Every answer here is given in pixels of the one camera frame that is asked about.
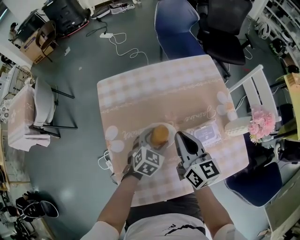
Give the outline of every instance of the white t-shirt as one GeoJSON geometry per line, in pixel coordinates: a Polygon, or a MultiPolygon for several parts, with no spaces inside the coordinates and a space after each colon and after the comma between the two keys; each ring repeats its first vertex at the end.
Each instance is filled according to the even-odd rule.
{"type": "MultiPolygon", "coordinates": [[[[170,213],[147,217],[132,224],[124,240],[208,240],[200,231],[202,221],[188,215],[170,213]]],[[[118,231],[105,222],[96,222],[93,228],[81,240],[118,240],[118,231]]],[[[214,240],[246,240],[234,225],[222,227],[214,240]]]]}

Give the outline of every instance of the cardboard box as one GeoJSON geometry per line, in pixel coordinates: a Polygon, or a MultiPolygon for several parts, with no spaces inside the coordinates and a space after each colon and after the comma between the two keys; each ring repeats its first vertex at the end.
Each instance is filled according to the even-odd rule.
{"type": "MultiPolygon", "coordinates": [[[[20,48],[20,51],[24,53],[35,64],[38,64],[42,59],[45,58],[45,56],[42,53],[42,50],[36,45],[37,34],[38,34],[38,30],[35,31],[20,48]]],[[[45,41],[46,39],[41,36],[39,41],[40,44],[43,45],[45,41]]],[[[52,52],[53,52],[53,48],[49,46],[45,51],[45,54],[49,55],[52,52]]]]}

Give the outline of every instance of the black office chair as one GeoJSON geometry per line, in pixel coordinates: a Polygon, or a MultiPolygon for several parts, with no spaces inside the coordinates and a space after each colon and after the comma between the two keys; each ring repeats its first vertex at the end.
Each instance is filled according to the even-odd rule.
{"type": "Polygon", "coordinates": [[[241,45],[236,36],[251,8],[250,0],[198,1],[200,30],[197,38],[202,41],[204,51],[226,72],[225,79],[231,75],[224,62],[235,65],[246,63],[243,48],[251,42],[246,34],[247,41],[241,45]]]}

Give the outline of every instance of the pink tablecloth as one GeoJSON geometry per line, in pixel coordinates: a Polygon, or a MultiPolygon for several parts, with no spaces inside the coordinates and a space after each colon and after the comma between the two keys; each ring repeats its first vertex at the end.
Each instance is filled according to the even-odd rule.
{"type": "MultiPolygon", "coordinates": [[[[170,135],[216,119],[222,140],[207,147],[219,164],[221,181],[248,165],[243,136],[230,138],[224,126],[237,117],[228,89],[210,56],[166,61],[110,78],[97,84],[107,148],[117,180],[127,164],[133,140],[150,124],[170,124],[170,135]]],[[[173,139],[162,168],[143,177],[132,206],[157,203],[193,192],[176,172],[179,162],[173,139]]]]}
{"type": "Polygon", "coordinates": [[[29,151],[36,144],[47,147],[50,136],[29,129],[33,122],[34,89],[25,85],[13,98],[9,108],[8,145],[23,151],[29,151]]]}

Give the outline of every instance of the white plate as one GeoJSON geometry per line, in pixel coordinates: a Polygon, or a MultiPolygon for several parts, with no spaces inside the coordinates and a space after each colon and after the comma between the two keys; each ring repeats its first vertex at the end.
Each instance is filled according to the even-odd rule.
{"type": "Polygon", "coordinates": [[[164,125],[169,130],[169,137],[168,137],[169,146],[168,147],[170,147],[175,141],[176,129],[171,124],[165,123],[165,122],[152,123],[149,126],[147,126],[146,128],[155,128],[159,125],[164,125]]]}

